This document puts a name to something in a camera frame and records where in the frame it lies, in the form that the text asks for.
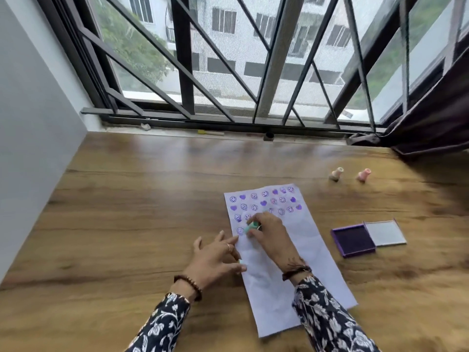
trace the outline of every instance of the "hand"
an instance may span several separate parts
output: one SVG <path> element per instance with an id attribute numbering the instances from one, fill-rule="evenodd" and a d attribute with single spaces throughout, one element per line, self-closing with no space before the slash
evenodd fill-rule
<path id="1" fill-rule="evenodd" d="M 240 254 L 235 248 L 238 237 L 239 236 L 236 235 L 224 239 L 225 233 L 221 231 L 218 236 L 215 237 L 215 240 L 204 248 L 202 248 L 202 237 L 197 238 L 194 241 L 194 257 L 183 274 L 194 280 L 197 286 L 204 290 L 228 273 L 245 272 L 247 267 L 243 264 L 223 263 L 223 258 L 226 254 L 230 254 L 236 261 L 241 259 Z M 194 295 L 195 292 L 193 289 L 191 289 L 191 292 L 188 291 L 188 285 L 189 284 L 186 282 L 179 280 L 173 285 L 171 291 L 191 300 L 191 297 L 187 295 Z"/>
<path id="2" fill-rule="evenodd" d="M 279 267 L 282 273 L 304 264 L 295 245 L 293 244 L 282 220 L 269 212 L 256 213 L 247 224 L 257 221 L 261 224 L 261 231 L 250 229 L 248 237 L 255 237 L 261 244 L 267 256 Z"/>

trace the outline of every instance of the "black and white floral shirt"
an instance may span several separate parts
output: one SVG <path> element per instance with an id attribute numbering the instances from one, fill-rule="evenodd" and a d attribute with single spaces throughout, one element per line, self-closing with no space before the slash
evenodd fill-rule
<path id="1" fill-rule="evenodd" d="M 296 286 L 292 306 L 317 352 L 379 351 L 319 279 L 303 279 Z M 168 293 L 126 352 L 171 352 L 190 308 L 184 297 Z"/>

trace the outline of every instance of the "right hand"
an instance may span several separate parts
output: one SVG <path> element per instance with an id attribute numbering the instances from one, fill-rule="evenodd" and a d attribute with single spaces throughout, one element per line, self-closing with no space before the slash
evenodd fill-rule
<path id="1" fill-rule="evenodd" d="M 262 225 L 261 231 L 250 229 L 248 237 L 255 237 L 282 273 L 290 271 L 293 266 L 304 264 L 281 219 L 266 211 L 256 213 L 247 224 L 253 221 Z"/>

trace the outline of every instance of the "wood grain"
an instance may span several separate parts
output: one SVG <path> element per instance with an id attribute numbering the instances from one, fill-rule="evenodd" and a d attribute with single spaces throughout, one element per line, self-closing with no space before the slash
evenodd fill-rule
<path id="1" fill-rule="evenodd" d="M 383 351 L 467 352 L 468 169 L 466 153 L 407 165 L 383 148 L 90 133 L 0 286 L 0 350 L 125 349 L 192 241 L 230 231 L 224 192 L 294 182 Z M 408 245 L 340 257 L 331 228 L 393 217 Z M 231 277 L 193 306 L 176 350 L 312 348 L 301 328 L 259 339 Z"/>

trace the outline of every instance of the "person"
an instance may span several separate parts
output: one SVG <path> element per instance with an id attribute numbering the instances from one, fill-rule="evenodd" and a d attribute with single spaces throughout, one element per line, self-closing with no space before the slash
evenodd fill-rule
<path id="1" fill-rule="evenodd" d="M 269 212 L 257 213 L 248 224 L 257 221 L 261 231 L 250 230 L 267 255 L 296 287 L 292 306 L 304 326 L 311 345 L 317 352 L 377 352 L 350 314 L 332 297 L 305 265 L 288 236 L 281 219 Z M 156 306 L 148 321 L 129 345 L 127 352 L 171 352 L 191 304 L 202 291 L 229 273 L 245 272 L 240 263 L 223 263 L 226 254 L 237 261 L 238 236 L 225 239 L 223 231 L 214 242 L 202 248 L 202 238 L 194 242 L 194 257 L 182 275 L 175 277 L 169 293 Z"/>

